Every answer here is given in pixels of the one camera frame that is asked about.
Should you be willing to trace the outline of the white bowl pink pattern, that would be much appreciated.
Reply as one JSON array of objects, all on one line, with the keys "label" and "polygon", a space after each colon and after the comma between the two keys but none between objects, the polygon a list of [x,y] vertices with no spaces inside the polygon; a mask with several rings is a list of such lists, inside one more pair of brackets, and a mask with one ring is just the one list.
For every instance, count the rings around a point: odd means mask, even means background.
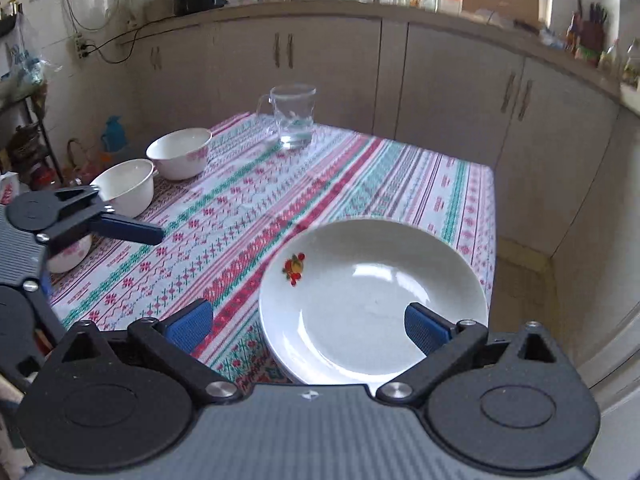
[{"label": "white bowl pink pattern", "polygon": [[206,128],[181,129],[152,142],[145,155],[165,180],[188,180],[205,169],[210,140]]}]

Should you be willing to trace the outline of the white plate fruit decal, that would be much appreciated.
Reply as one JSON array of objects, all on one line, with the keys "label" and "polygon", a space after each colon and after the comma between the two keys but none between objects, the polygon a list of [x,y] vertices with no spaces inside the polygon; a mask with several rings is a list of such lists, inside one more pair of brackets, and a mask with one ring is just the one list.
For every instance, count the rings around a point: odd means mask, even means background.
[{"label": "white plate fruit decal", "polygon": [[376,390],[424,355],[405,332],[417,302],[451,323],[488,321],[462,255],[413,226],[352,219],[295,235],[259,287],[262,333],[292,382]]}]

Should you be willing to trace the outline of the cream kitchen cabinets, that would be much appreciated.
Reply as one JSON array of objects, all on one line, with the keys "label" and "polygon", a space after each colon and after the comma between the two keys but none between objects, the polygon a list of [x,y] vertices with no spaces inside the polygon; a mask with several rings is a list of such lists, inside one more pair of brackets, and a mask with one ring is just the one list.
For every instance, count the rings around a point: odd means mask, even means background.
[{"label": "cream kitchen cabinets", "polygon": [[130,32],[147,136],[318,89],[318,122],[495,174],[499,245],[551,258],[591,378],[639,354],[639,97],[515,32],[391,6],[263,3]]}]

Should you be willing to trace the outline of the blue plastic jug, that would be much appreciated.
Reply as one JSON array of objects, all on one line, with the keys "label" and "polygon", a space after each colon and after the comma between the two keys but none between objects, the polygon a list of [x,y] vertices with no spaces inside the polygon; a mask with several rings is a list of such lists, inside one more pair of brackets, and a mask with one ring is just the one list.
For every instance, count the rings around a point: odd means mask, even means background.
[{"label": "blue plastic jug", "polygon": [[105,129],[101,134],[101,143],[107,153],[120,152],[128,145],[125,129],[119,119],[119,116],[107,118]]}]

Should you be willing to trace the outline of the patterned striped tablecloth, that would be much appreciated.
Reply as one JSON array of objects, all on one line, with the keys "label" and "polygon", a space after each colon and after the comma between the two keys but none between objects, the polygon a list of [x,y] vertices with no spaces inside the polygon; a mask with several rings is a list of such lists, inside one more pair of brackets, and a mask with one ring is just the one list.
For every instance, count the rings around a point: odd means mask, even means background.
[{"label": "patterned striped tablecloth", "polygon": [[241,388],[283,382],[258,312],[273,256],[306,229],[346,219],[393,220],[454,248],[490,294],[496,265],[491,169],[408,144],[328,126],[306,148],[282,151],[264,116],[213,128],[205,170],[159,180],[145,219],[166,236],[155,247],[104,240],[53,282],[64,325],[120,330],[167,318],[197,299],[214,310],[194,356]]}]

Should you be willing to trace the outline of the clear glass mug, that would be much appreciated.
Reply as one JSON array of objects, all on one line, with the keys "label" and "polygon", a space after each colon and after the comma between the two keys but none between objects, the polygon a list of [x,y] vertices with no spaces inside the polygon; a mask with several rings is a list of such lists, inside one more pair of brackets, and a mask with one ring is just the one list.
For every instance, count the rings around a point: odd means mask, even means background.
[{"label": "clear glass mug", "polygon": [[256,113],[270,106],[280,148],[297,150],[307,146],[314,134],[316,99],[317,88],[311,84],[282,84],[259,98]]}]

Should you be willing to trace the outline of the knife block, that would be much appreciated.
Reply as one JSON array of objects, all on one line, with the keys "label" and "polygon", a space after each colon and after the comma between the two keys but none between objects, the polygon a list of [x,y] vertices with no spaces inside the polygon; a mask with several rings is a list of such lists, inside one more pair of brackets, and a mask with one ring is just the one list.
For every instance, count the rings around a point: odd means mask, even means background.
[{"label": "knife block", "polygon": [[577,0],[577,18],[575,24],[576,49],[588,58],[598,60],[604,49],[605,24],[608,20],[608,10],[600,2],[585,6],[582,0]]}]

